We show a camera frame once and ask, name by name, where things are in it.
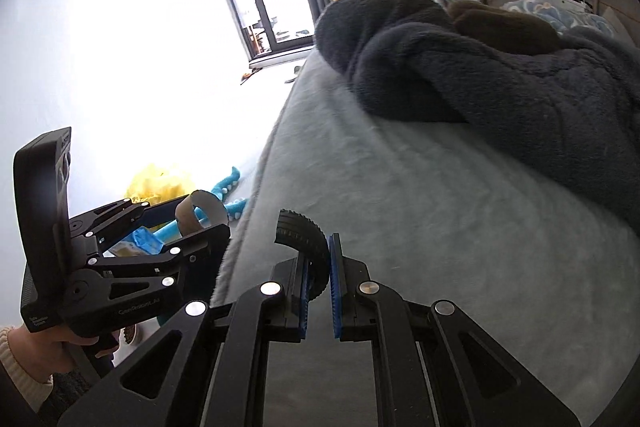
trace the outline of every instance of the gray bed sheet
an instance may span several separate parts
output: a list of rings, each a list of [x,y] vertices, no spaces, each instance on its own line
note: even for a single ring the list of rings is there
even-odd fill
[[[456,302],[590,425],[640,352],[640,243],[605,209],[466,124],[364,113],[317,52],[262,153],[212,304],[268,280],[281,208],[339,232],[405,299]],[[307,340],[272,344],[265,427],[376,425],[368,343],[333,338],[329,291]]]

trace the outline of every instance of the headboard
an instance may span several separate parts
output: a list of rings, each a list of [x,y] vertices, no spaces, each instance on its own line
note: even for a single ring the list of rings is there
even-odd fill
[[[638,0],[593,0],[593,10],[604,16],[607,8],[611,8],[636,46],[640,48],[640,1]]]

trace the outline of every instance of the fluffy dark gray blanket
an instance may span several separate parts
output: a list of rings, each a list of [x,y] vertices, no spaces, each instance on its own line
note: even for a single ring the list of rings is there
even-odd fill
[[[640,56],[588,28],[550,55],[458,35],[430,0],[338,0],[316,47],[362,107],[468,121],[487,142],[602,204],[640,233]]]

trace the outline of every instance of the gray blanket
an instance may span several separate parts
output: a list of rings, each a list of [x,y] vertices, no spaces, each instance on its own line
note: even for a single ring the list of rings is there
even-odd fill
[[[438,121],[453,108],[490,144],[640,232],[640,52],[574,28],[554,54],[505,54],[446,17],[429,0],[339,0],[317,46],[368,112]],[[431,89],[444,105],[425,97]]]
[[[313,53],[265,148],[214,304],[267,280],[281,208],[340,232],[405,298],[459,304],[587,426],[640,352],[640,242],[601,206],[487,145],[467,124],[358,107]],[[265,427],[370,427],[367,343],[333,339],[326,291],[301,344],[270,347]]]

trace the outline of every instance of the silver screw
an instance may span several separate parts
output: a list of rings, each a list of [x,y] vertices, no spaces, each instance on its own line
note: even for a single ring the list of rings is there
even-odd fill
[[[281,286],[276,282],[266,282],[260,286],[260,291],[264,295],[276,295],[276,293],[279,293],[281,289]]]
[[[184,307],[184,311],[191,317],[202,315],[207,310],[207,305],[202,301],[191,301]]]
[[[373,281],[365,281],[364,283],[360,284],[360,291],[362,293],[366,293],[367,295],[373,295],[374,293],[378,293],[380,291],[380,286],[378,286],[378,283],[375,283]]]
[[[440,315],[452,315],[456,307],[449,301],[440,301],[436,303],[436,311]]]

